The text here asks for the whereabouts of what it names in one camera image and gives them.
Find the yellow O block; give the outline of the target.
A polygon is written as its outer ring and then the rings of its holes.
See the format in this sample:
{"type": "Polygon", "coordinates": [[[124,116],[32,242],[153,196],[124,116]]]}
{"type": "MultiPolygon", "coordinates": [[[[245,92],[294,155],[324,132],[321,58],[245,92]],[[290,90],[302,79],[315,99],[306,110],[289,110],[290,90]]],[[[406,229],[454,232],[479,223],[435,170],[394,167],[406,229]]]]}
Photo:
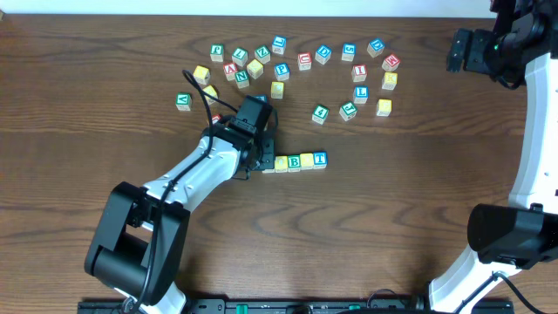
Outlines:
{"type": "Polygon", "coordinates": [[[275,166],[274,166],[276,173],[285,173],[289,169],[288,164],[288,157],[287,156],[276,156],[275,157],[275,166]]]}

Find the green B block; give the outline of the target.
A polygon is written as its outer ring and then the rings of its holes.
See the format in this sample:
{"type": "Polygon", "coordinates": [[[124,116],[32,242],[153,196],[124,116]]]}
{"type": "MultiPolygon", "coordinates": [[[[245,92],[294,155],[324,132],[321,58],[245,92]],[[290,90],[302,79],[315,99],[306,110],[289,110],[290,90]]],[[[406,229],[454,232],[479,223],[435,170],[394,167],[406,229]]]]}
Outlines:
{"type": "Polygon", "coordinates": [[[288,171],[290,173],[300,172],[302,170],[301,166],[301,156],[298,155],[289,155],[287,157],[288,161],[288,171]]]}

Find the blue T block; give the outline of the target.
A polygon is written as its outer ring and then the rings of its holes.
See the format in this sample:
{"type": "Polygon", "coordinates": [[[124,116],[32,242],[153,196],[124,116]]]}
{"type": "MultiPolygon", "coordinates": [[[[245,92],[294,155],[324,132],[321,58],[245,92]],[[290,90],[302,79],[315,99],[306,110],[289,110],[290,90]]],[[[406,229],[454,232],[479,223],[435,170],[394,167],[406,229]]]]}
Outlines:
{"type": "Polygon", "coordinates": [[[328,155],[326,152],[314,152],[313,153],[313,168],[322,169],[328,166],[328,155]]]}

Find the yellow C block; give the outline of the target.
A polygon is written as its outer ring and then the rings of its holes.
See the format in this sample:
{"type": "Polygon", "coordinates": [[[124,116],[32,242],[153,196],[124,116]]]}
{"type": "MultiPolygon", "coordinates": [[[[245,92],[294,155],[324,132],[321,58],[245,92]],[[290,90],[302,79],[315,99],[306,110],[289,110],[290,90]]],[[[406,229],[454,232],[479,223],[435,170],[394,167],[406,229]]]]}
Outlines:
{"type": "Polygon", "coordinates": [[[272,99],[283,99],[284,95],[284,83],[281,81],[274,81],[271,83],[270,96],[272,99]]]}

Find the red M block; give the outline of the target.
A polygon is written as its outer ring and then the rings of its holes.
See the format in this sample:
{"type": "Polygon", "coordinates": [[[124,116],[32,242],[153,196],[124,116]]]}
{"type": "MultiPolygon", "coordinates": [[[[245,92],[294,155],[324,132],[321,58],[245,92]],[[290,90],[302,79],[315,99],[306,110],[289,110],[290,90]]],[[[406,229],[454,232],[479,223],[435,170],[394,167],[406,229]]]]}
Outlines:
{"type": "Polygon", "coordinates": [[[400,63],[401,60],[395,54],[390,54],[384,59],[382,69],[386,72],[395,72],[400,63]]]}

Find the green N block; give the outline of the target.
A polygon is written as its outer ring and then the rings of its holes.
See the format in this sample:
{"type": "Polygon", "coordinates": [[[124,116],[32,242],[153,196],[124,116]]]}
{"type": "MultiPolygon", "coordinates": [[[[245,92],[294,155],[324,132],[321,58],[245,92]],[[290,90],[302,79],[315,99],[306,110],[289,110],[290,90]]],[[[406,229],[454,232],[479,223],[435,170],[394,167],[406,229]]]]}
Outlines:
{"type": "Polygon", "coordinates": [[[238,71],[235,73],[235,83],[239,89],[249,86],[249,75],[246,71],[238,71]]]}

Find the yellow s block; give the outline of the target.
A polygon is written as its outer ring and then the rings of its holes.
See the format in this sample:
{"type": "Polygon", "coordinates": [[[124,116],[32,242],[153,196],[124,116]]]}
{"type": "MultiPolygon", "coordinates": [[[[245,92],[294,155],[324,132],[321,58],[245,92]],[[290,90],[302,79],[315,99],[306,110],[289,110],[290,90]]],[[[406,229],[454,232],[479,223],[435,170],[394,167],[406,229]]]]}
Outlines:
{"type": "Polygon", "coordinates": [[[260,78],[264,73],[263,64],[257,59],[250,61],[247,66],[247,72],[252,79],[260,78]]]}
{"type": "Polygon", "coordinates": [[[215,103],[215,100],[219,98],[218,92],[212,85],[207,85],[202,89],[202,91],[204,93],[204,99],[209,105],[215,103]]]}

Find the yellow S block upper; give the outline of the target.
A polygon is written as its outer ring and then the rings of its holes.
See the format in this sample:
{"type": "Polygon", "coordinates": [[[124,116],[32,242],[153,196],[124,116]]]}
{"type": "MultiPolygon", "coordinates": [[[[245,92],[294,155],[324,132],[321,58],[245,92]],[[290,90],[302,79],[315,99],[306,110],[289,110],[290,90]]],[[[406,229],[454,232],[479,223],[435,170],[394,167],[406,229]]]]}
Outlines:
{"type": "Polygon", "coordinates": [[[250,61],[247,66],[247,72],[252,79],[260,78],[264,73],[263,64],[257,59],[250,61]]]}

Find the red A block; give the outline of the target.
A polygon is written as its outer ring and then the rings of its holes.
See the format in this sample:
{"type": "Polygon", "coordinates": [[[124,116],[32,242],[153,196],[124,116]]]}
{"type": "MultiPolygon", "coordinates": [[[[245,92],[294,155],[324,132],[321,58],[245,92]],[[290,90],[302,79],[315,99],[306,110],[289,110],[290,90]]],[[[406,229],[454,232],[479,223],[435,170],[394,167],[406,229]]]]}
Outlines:
{"type": "Polygon", "coordinates": [[[234,81],[235,74],[238,72],[238,68],[234,62],[231,62],[223,65],[223,71],[227,81],[234,81]]]}

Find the green V block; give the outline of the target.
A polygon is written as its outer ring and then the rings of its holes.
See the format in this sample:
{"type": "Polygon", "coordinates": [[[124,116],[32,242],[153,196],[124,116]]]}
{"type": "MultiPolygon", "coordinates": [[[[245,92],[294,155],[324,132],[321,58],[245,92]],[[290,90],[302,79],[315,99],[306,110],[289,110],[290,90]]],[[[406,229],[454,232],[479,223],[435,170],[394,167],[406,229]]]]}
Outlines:
{"type": "Polygon", "coordinates": [[[186,92],[179,92],[175,99],[175,105],[179,111],[189,112],[192,105],[191,95],[186,92]]]}

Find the green L block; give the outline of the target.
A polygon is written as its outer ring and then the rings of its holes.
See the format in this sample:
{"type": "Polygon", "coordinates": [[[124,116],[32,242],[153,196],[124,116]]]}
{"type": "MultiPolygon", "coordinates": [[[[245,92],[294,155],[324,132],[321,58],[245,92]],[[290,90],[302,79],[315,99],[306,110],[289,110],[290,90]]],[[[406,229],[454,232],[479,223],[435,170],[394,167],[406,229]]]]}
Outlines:
{"type": "Polygon", "coordinates": [[[236,65],[243,67],[248,61],[248,51],[237,47],[233,51],[231,58],[236,65]]]}

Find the red U block upper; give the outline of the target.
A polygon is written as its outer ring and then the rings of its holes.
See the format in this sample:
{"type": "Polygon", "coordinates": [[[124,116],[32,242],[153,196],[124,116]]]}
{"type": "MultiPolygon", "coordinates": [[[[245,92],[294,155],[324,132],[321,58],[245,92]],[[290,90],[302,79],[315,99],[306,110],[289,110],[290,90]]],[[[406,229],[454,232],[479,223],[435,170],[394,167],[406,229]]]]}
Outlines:
{"type": "Polygon", "coordinates": [[[297,64],[300,71],[308,71],[312,66],[312,57],[309,52],[299,53],[297,55],[297,64]]]}

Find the red I block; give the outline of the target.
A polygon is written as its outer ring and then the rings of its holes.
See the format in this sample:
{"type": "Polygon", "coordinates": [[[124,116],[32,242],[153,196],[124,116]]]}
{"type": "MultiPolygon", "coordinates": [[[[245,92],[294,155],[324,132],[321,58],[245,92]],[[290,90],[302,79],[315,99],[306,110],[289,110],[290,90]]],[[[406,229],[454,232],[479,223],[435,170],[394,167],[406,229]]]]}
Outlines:
{"type": "Polygon", "coordinates": [[[354,65],[351,70],[351,77],[354,83],[364,82],[367,78],[366,65],[354,65]]]}

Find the blue L block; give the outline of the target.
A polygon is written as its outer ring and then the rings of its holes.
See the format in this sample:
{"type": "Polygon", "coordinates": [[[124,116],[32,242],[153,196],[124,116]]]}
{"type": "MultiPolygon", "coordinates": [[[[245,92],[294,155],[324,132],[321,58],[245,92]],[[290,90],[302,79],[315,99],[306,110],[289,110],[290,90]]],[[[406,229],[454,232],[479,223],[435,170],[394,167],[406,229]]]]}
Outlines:
{"type": "Polygon", "coordinates": [[[358,85],[354,88],[353,102],[355,104],[365,104],[369,98],[369,88],[365,85],[358,85]]]}

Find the green block top left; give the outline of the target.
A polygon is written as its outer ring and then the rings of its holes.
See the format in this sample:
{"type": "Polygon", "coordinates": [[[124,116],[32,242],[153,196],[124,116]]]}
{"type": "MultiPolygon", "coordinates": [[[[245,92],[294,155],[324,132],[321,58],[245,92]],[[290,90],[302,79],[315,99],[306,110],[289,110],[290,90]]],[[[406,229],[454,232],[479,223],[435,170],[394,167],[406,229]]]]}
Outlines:
{"type": "Polygon", "coordinates": [[[222,63],[224,61],[224,45],[212,44],[210,49],[210,58],[213,62],[222,63]]]}

